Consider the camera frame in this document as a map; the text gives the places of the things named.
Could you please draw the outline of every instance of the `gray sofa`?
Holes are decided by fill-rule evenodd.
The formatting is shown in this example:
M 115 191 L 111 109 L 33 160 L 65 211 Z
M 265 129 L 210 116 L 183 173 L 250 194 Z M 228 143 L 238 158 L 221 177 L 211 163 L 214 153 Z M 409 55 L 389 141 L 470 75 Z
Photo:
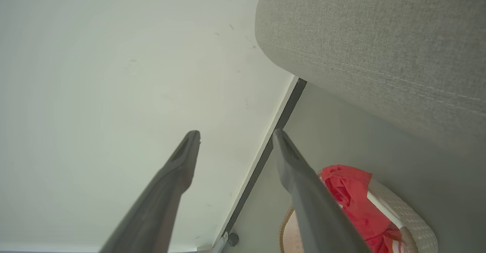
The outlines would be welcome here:
M 440 252 L 484 251 L 486 0 L 260 0 L 255 33 L 281 68 L 411 134 L 395 155 L 416 151 L 413 169 L 394 150 L 362 151 L 353 165 L 381 158 L 387 184 L 424 215 Z M 365 129 L 375 141 L 395 134 L 361 123 L 380 126 Z
M 462 157 L 486 157 L 486 0 L 260 0 L 275 64 Z

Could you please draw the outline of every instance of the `red garment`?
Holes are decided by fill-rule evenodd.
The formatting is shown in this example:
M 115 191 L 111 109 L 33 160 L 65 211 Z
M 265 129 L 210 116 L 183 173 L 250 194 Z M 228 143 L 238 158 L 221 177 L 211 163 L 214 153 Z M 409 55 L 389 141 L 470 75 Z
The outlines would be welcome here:
M 366 197 L 371 173 L 333 165 L 322 170 L 322 180 L 371 250 L 392 253 L 392 240 L 401 241 L 401 233 Z

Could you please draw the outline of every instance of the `floor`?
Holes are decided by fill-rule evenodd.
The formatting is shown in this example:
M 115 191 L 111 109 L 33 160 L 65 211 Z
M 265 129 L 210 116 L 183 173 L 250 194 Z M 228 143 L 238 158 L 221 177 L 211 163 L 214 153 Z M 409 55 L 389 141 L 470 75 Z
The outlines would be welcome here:
M 484 163 L 446 154 L 309 83 L 285 130 L 316 171 L 339 163 L 373 173 L 430 225 L 441 253 L 483 247 Z M 226 253 L 279 253 L 290 203 L 272 154 L 234 226 L 240 242 Z

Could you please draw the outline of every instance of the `laundry basket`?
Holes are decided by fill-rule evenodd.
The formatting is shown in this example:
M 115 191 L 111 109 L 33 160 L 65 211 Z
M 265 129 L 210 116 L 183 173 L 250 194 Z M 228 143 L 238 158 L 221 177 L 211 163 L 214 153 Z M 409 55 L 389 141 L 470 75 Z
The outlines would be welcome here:
M 432 229 L 395 193 L 371 179 L 367 198 L 401 230 L 404 239 L 408 236 L 407 246 L 410 252 L 438 253 L 439 247 Z M 304 253 L 297 217 L 292 206 L 281 224 L 279 242 L 281 253 Z

